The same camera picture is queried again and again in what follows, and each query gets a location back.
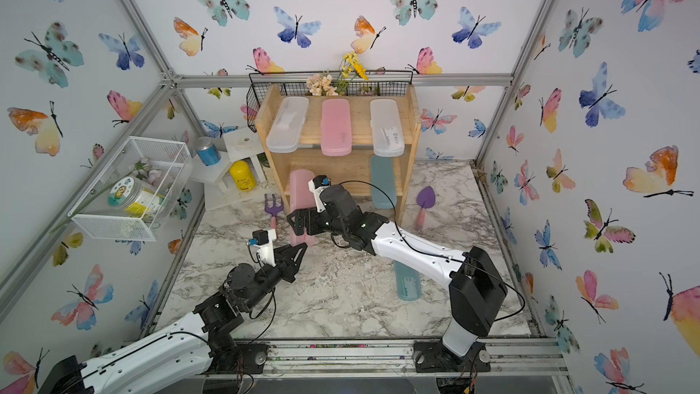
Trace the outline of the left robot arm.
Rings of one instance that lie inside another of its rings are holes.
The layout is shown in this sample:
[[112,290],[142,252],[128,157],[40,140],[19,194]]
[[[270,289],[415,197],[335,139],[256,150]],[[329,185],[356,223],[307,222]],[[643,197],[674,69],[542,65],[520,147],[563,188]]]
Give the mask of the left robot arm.
[[49,372],[41,393],[155,393],[205,372],[215,359],[240,351],[232,332],[244,324],[281,281],[291,283],[307,245],[273,250],[275,265],[239,264],[219,290],[193,312],[129,346],[80,362],[63,359]]

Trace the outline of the teal pencil case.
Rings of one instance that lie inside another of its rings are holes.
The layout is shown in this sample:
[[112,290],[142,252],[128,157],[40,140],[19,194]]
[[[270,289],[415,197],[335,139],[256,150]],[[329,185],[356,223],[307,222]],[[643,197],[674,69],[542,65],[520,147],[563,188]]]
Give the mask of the teal pencil case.
[[392,209],[397,204],[393,160],[373,155],[370,158],[370,174],[373,205],[380,210]]
[[422,297],[421,278],[419,272],[402,264],[394,262],[397,296],[402,301],[417,301]]

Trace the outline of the pink pencil case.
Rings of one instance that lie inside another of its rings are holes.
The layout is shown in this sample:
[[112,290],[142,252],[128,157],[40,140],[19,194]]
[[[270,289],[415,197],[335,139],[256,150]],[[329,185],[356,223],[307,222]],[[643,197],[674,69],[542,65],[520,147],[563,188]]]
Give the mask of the pink pencil case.
[[322,103],[321,140],[322,153],[330,157],[342,157],[352,151],[352,122],[349,101],[330,98]]
[[[290,173],[290,207],[294,212],[297,209],[315,208],[315,199],[313,193],[309,190],[309,182],[313,180],[315,174],[306,169],[299,169]],[[291,232],[290,242],[293,246],[301,243],[306,243],[308,247],[312,247],[317,243],[315,236],[310,236],[307,233],[299,236]]]

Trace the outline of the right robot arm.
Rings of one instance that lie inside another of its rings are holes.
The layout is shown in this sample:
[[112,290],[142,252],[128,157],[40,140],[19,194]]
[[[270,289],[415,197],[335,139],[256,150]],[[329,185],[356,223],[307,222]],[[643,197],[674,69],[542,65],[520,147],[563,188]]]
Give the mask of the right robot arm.
[[499,311],[513,287],[499,274],[489,254],[473,246],[460,251],[413,235],[388,217],[361,210],[344,184],[311,186],[315,206],[289,213],[296,235],[328,233],[347,246],[399,262],[448,291],[450,324],[439,341],[414,344],[418,373],[487,372],[483,339],[501,321]]

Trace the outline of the pink pencil case top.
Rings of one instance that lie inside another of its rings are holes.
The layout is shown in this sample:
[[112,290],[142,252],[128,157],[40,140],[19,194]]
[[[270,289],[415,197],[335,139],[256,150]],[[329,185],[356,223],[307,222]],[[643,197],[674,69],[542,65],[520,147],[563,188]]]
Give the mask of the pink pencil case top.
[[352,151],[352,122],[349,101],[330,98],[322,103],[321,140],[322,153],[330,157],[342,157]]

